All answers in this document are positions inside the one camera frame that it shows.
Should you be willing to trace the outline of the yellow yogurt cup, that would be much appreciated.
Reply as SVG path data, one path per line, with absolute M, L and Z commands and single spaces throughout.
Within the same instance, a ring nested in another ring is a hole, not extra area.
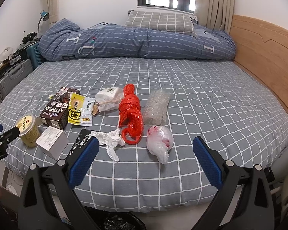
M 24 144 L 28 147 L 35 147 L 36 141 L 40 137 L 35 116 L 26 114 L 18 119 L 15 126 L 18 127 L 20 131 L 19 137 Z

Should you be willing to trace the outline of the white cardboard box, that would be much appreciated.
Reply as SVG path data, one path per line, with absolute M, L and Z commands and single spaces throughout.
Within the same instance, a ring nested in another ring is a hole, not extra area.
M 63 130 L 49 126 L 36 140 L 43 153 L 54 160 L 58 160 L 69 140 Z

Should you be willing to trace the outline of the brown cookie box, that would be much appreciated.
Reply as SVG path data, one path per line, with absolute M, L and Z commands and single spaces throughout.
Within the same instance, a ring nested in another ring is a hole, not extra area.
M 41 122 L 63 130 L 68 122 L 68 107 L 72 92 L 80 94 L 78 89 L 61 87 L 40 113 Z

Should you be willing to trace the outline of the black sachet packet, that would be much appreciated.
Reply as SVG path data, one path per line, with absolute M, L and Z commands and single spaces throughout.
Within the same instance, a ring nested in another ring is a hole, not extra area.
M 92 135 L 92 131 L 82 129 L 67 155 L 67 161 L 76 161 L 78 158 L 94 160 L 99 151 L 99 140 Z

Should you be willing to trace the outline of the yellow snack wrapper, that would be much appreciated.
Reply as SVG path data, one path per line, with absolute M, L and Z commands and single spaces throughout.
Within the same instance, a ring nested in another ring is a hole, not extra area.
M 92 126 L 94 102 L 95 98 L 72 92 L 69 101 L 68 123 L 75 126 Z

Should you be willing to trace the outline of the white tissue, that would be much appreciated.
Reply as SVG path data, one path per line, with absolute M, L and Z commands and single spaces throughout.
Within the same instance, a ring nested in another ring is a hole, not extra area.
M 105 145 L 107 154 L 114 162 L 119 162 L 115 148 L 119 145 L 120 147 L 125 145 L 125 141 L 121 136 L 119 129 L 110 132 L 97 132 L 91 131 L 90 136 L 95 137 L 99 141 L 99 145 Z

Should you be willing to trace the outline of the clear bag with tag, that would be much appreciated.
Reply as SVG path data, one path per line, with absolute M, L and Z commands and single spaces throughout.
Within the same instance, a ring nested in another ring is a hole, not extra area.
M 118 109 L 123 99 L 124 92 L 122 88 L 110 87 L 101 90 L 95 95 L 92 115 Z

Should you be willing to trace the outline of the clear plastic bag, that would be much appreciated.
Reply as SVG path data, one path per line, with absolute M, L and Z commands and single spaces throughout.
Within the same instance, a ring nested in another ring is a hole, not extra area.
M 148 151 L 157 157 L 158 161 L 166 165 L 169 151 L 174 145 L 172 132 L 165 126 L 152 126 L 147 131 L 146 146 Z

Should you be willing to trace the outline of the red plastic bag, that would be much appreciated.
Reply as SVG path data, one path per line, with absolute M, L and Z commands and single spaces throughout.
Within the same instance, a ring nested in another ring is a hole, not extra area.
M 124 98 L 119 105 L 120 128 L 127 126 L 121 131 L 122 139 L 129 145 L 138 144 L 143 134 L 143 116 L 141 113 L 140 99 L 135 94 L 133 84 L 125 85 Z

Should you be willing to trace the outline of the bubble wrap roll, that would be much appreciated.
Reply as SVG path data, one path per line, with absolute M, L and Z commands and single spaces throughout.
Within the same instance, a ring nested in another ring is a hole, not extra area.
M 143 122 L 145 125 L 165 125 L 167 106 L 170 101 L 170 93 L 165 90 L 154 90 L 149 94 L 144 112 Z

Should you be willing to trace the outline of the black lined trash bin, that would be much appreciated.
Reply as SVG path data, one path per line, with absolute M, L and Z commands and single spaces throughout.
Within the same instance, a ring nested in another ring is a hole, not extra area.
M 144 222 L 131 212 L 109 212 L 91 207 L 85 207 L 85 209 L 100 229 L 146 229 Z

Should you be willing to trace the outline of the grey suitcase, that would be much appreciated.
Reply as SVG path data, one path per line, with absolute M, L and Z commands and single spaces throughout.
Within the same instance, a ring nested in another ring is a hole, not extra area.
M 0 102 L 8 95 L 8 93 L 26 76 L 31 74 L 33 66 L 30 59 L 26 59 L 14 67 L 11 67 L 3 76 L 0 78 Z

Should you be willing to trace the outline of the teal suitcase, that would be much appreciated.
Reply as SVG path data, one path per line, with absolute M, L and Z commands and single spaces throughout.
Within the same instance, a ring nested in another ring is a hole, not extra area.
M 41 64 L 46 62 L 46 59 L 39 52 L 38 45 L 39 42 L 34 42 L 28 45 L 28 47 L 26 48 L 27 56 L 30 59 L 34 70 L 38 68 Z

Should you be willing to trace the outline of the blue striped duvet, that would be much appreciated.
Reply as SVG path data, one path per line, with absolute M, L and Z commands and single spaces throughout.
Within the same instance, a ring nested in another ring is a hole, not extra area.
M 112 23 L 81 29 L 64 18 L 44 33 L 38 49 L 48 61 L 112 57 L 233 60 L 236 45 L 229 34 L 199 25 L 194 29 L 199 36 Z

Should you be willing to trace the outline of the blue desk lamp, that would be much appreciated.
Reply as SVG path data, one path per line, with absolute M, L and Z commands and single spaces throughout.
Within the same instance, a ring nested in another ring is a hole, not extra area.
M 40 12 L 40 19 L 38 21 L 38 25 L 37 25 L 37 33 L 40 33 L 40 25 L 42 21 L 47 21 L 49 19 L 49 12 L 42 10 Z

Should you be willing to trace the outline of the grey checked bed sheet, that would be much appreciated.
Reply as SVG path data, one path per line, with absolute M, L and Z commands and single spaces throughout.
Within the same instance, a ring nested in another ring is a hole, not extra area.
M 39 116 L 49 97 L 69 87 L 94 97 L 110 87 L 133 84 L 145 106 L 149 94 L 170 94 L 166 126 L 174 145 L 162 165 L 146 148 L 116 150 L 113 162 L 101 147 L 75 192 L 83 205 L 107 211 L 149 212 L 211 201 L 210 186 L 193 150 L 201 136 L 224 159 L 237 165 L 269 167 L 288 147 L 288 114 L 274 95 L 231 61 L 140 58 L 45 62 L 0 104 L 4 130 L 29 113 Z

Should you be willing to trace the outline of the wooden headboard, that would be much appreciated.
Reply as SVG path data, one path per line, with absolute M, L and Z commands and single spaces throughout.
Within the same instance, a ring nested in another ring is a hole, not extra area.
M 265 85 L 288 114 L 288 30 L 234 15 L 230 36 L 237 48 L 235 64 Z

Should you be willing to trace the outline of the grey checked pillow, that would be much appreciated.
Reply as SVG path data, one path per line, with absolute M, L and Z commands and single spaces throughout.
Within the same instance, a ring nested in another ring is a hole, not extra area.
M 132 10 L 124 26 L 126 28 L 147 28 L 197 37 L 192 19 L 188 15 L 178 13 Z

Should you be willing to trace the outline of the beige curtain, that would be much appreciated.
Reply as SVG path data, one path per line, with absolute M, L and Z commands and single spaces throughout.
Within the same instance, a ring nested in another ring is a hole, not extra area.
M 233 20 L 235 0 L 195 0 L 194 16 L 201 26 L 227 33 Z

